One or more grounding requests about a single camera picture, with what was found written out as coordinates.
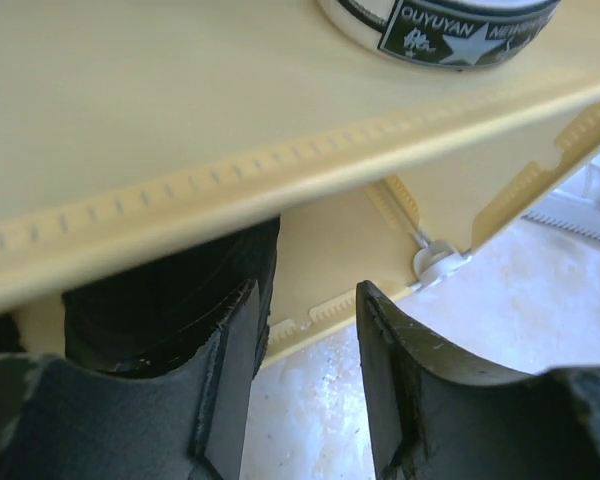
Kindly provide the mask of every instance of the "bottom shelf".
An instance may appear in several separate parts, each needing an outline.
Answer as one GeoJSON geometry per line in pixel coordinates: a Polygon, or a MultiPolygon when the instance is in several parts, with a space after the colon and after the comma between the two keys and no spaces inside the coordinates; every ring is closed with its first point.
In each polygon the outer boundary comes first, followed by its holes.
{"type": "MultiPolygon", "coordinates": [[[[358,282],[371,280],[393,299],[411,292],[419,247],[392,202],[377,183],[282,215],[265,365],[351,324],[358,282]]],[[[59,294],[14,316],[29,351],[64,352],[59,294]]]]}

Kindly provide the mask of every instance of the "floor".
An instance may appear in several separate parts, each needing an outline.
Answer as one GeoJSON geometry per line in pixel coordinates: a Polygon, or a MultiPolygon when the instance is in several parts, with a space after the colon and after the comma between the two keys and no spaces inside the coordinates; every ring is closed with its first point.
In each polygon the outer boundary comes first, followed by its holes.
{"type": "MultiPolygon", "coordinates": [[[[468,350],[526,372],[600,364],[600,244],[520,220],[401,307],[468,350]]],[[[355,328],[260,372],[242,480],[372,479],[355,328]]]]}

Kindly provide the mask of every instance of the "white star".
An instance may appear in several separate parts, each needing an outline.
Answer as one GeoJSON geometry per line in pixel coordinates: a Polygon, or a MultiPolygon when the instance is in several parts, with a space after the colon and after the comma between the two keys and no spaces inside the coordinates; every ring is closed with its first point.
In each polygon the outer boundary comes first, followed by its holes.
{"type": "Polygon", "coordinates": [[[506,39],[487,40],[487,31],[489,24],[476,31],[469,38],[451,37],[443,35],[444,41],[451,47],[453,53],[440,60],[440,63],[465,62],[471,66],[478,63],[478,60],[487,52],[502,45],[506,39]]]}

